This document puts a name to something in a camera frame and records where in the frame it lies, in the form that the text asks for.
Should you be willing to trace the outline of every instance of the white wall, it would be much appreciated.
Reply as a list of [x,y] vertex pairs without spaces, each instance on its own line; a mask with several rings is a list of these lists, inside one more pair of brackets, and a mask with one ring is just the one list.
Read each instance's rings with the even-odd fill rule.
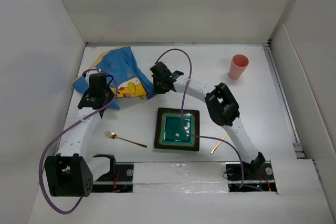
[[61,0],[0,0],[0,223],[27,223],[84,42]]
[[288,0],[63,0],[85,41],[267,42]]
[[336,217],[336,5],[296,0],[271,48],[308,158]]

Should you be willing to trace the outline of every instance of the gold utensil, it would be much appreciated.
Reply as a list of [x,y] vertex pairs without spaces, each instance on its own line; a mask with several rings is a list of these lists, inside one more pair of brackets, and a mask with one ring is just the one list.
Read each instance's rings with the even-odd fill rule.
[[219,141],[218,144],[212,149],[212,151],[210,152],[210,154],[214,154],[215,150],[219,147],[219,145],[222,143],[222,141]]
[[109,138],[112,138],[112,139],[117,139],[117,138],[119,138],[119,139],[124,140],[124,141],[126,141],[126,142],[129,142],[129,143],[136,144],[136,145],[138,145],[138,146],[147,148],[147,145],[145,145],[145,144],[140,144],[140,143],[137,143],[137,142],[129,141],[129,140],[124,139],[124,138],[122,138],[122,137],[118,137],[118,136],[117,136],[116,134],[114,134],[113,132],[106,131],[106,132],[105,132],[105,136],[108,136]]

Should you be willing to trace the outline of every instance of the pink cup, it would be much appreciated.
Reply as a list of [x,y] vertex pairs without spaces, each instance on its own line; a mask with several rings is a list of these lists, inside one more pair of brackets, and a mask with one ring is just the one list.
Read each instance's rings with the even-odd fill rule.
[[248,65],[248,58],[245,55],[234,55],[231,61],[229,77],[238,80]]

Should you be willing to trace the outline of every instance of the white tabletop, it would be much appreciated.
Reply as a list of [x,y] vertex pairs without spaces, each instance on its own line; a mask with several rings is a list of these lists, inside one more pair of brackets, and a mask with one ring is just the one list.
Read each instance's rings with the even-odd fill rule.
[[[79,73],[88,69],[102,53],[115,47],[87,47],[84,51]],[[193,79],[217,85],[226,83],[240,106],[240,114],[247,133],[266,159],[295,159],[288,128],[271,77],[267,59],[262,46],[254,45],[175,45],[175,46],[135,46],[133,54],[139,68],[152,81],[150,67],[158,56],[170,48],[185,50],[192,59]],[[249,58],[249,66],[237,81],[231,80],[227,73],[235,54]],[[181,53],[173,51],[162,58],[173,72],[189,71],[188,60]],[[74,91],[65,127],[75,121],[77,105],[81,94]],[[108,109],[103,120],[96,127],[86,158],[96,154],[113,154],[117,162],[193,162],[193,161],[237,161],[235,152],[221,144],[217,151],[210,151],[217,144],[213,140],[200,140],[199,152],[161,151],[153,148],[156,114],[159,107],[180,108],[182,95],[174,92],[156,95],[151,100],[141,98],[117,99],[120,110]],[[213,123],[205,103],[187,97],[185,109],[200,111],[201,135],[222,138],[224,130]],[[141,148],[121,140],[111,140],[104,136],[111,131],[120,137],[148,145]]]

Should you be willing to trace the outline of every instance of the fork handle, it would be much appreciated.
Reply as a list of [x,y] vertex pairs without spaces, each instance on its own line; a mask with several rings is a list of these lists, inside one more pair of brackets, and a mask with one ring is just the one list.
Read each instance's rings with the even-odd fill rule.
[[126,141],[126,142],[129,142],[129,143],[136,144],[136,145],[138,145],[138,146],[141,146],[141,147],[147,148],[147,145],[145,145],[145,144],[140,144],[140,143],[137,143],[137,142],[133,142],[133,141],[130,141],[130,140],[124,139],[124,138],[122,138],[122,137],[118,137],[118,138],[119,138],[119,139],[121,139],[121,140],[124,140],[124,141]]

